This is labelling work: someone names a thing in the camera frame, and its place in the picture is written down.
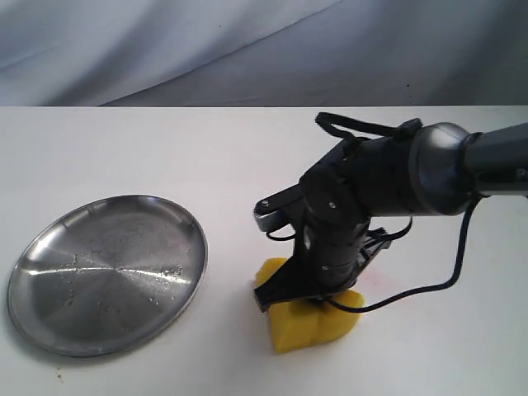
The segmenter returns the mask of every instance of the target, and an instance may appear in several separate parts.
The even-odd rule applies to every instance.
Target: metal plate
[[[196,219],[152,196],[119,196],[57,220],[22,253],[7,291],[17,329],[67,356],[144,342],[189,304],[205,272]]]

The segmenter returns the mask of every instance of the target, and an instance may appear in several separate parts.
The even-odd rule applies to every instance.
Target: white table
[[[2,395],[468,395],[528,389],[528,201],[491,198],[470,226],[460,282],[363,316],[343,339],[274,356],[251,281],[288,256],[252,219],[257,200],[295,183],[337,141],[320,109],[0,108],[0,281],[24,247],[80,205],[149,194],[204,227],[209,267],[190,308],[139,349],[100,359],[52,356],[0,322]],[[325,109],[387,125],[413,117],[487,131],[528,107]],[[420,218],[357,290],[375,302],[450,276],[460,217]],[[380,219],[388,230],[405,219]]]

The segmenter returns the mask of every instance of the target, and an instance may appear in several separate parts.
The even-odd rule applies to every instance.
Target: sponge
[[[255,287],[266,282],[285,262],[285,258],[266,260],[256,275]],[[356,308],[365,303],[363,296],[352,290],[346,290],[334,299]],[[329,303],[307,300],[273,304],[268,309],[268,316],[275,352],[285,353],[337,340],[352,330],[360,315],[341,311]]]

